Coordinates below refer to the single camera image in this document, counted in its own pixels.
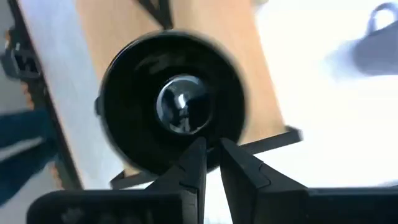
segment floor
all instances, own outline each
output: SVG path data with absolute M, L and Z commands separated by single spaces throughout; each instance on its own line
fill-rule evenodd
M 14 21 L 7 1 L 0 0 L 0 54 L 4 52 L 6 43 L 4 33 L 13 23 Z M 0 114 L 26 110 L 27 108 L 27 101 L 22 92 L 21 83 L 17 80 L 8 79 L 0 66 Z M 22 142 L 17 146 L 0 150 L 0 160 L 18 150 L 29 147 L 31 144 L 33 143 Z M 25 224 L 25 215 L 29 205 L 37 197 L 56 189 L 49 169 L 43 170 L 43 172 L 30 179 L 10 202 L 0 207 L 0 219 L 3 220 L 2 223 Z

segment black cylindrical object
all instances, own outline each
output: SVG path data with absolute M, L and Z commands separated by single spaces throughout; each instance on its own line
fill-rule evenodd
M 244 93 L 231 61 L 191 34 L 163 31 L 123 48 L 108 67 L 97 113 L 114 148 L 133 166 L 163 174 L 197 137 L 212 148 L 237 142 Z M 209 150 L 208 168 L 218 165 Z

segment white surface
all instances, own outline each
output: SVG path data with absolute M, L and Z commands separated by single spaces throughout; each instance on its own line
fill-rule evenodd
M 81 183 L 85 189 L 108 189 L 123 165 L 95 116 L 99 81 L 74 1 L 19 0 L 19 4 Z
M 113 167 L 93 112 L 91 84 L 98 81 L 76 13 L 68 0 L 20 1 L 81 179 L 102 188 L 120 163 Z M 285 121 L 304 136 L 258 157 L 308 187 L 392 185 L 398 178 L 398 76 L 365 77 L 349 60 L 379 3 L 271 0 L 257 11 Z M 206 220 L 231 223 L 219 170 L 208 174 L 207 186 Z

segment gray mug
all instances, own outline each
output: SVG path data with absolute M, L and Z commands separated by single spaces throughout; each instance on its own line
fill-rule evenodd
M 395 22 L 376 30 L 376 14 L 381 10 L 394 13 Z M 373 10 L 366 37 L 353 49 L 353 60 L 359 71 L 368 75 L 398 74 L 398 7 L 383 3 Z

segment blue jeans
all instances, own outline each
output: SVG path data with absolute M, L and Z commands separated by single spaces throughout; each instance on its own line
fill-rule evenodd
M 0 116 L 0 150 L 26 139 L 41 137 L 43 143 L 0 161 L 0 207 L 57 153 L 55 131 L 44 109 Z

